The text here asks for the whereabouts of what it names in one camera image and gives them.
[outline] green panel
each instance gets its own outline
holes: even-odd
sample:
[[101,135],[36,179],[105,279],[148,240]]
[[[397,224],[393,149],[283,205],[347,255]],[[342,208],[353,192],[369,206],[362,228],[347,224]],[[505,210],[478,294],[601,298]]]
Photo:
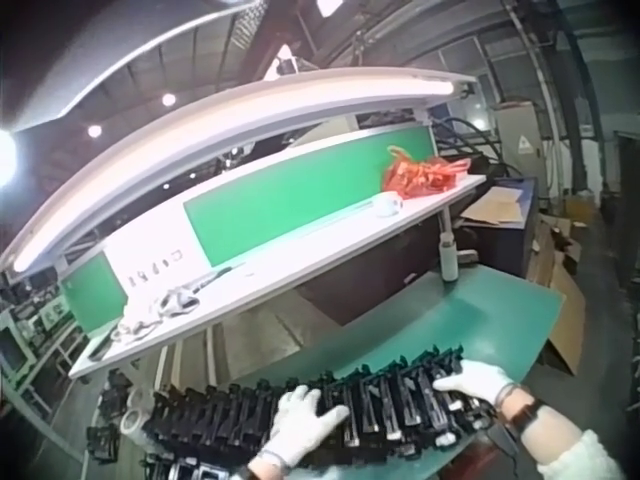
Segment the green panel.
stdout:
[[120,317],[127,303],[103,252],[76,268],[61,285],[71,312],[87,333]]
[[379,192],[390,145],[416,159],[434,153],[424,127],[395,130],[306,153],[186,202],[207,258],[218,265]]
[[[243,385],[267,378],[337,377],[366,363],[379,370],[404,355],[408,360],[437,345],[462,345],[465,357],[499,365],[521,381],[535,362],[560,313],[562,297],[549,289],[486,267],[461,270],[453,286],[429,273],[320,343],[244,377]],[[429,451],[417,461],[391,459],[380,467],[341,468],[343,480],[424,480],[465,445]]]

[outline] green tabletop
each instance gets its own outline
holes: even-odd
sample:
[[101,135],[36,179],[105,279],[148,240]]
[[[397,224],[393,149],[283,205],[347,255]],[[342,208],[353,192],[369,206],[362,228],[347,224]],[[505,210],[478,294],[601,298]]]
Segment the green tabletop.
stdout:
[[[500,365],[520,381],[549,337],[561,305],[558,293],[486,267],[462,270],[452,286],[429,273],[336,334],[240,383],[255,384],[259,378],[284,383],[292,376],[304,380],[325,370],[340,377],[363,363],[375,371],[401,355],[412,360],[433,345],[462,345],[465,358]],[[413,462],[393,459],[385,466],[343,467],[340,478],[425,480],[464,446],[429,451]]]

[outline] white glove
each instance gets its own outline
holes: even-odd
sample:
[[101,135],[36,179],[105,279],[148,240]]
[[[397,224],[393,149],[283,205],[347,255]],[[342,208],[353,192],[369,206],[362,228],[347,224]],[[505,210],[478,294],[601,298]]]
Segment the white glove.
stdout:
[[473,360],[462,360],[460,364],[462,373],[436,380],[433,388],[441,392],[456,390],[495,406],[500,393],[515,383],[500,367]]
[[349,409],[340,405],[318,417],[318,400],[320,390],[309,391],[306,385],[285,393],[278,402],[271,437],[262,452],[279,457],[293,468],[349,416]]

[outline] white sleeve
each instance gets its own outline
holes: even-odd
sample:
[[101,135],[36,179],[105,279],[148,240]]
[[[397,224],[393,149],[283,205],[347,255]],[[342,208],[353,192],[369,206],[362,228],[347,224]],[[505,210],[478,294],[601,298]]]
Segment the white sleeve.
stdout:
[[538,471],[545,480],[624,480],[616,462],[590,430],[558,460],[549,465],[538,465]]

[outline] red plastic bag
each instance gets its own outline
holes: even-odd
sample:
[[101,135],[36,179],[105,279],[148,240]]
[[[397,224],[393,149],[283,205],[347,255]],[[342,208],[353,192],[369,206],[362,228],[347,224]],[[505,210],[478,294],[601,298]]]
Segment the red plastic bag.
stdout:
[[446,192],[456,186],[459,174],[466,173],[471,160],[449,163],[440,157],[426,162],[415,162],[402,148],[391,146],[393,163],[386,170],[382,190],[397,192],[403,199],[424,197]]

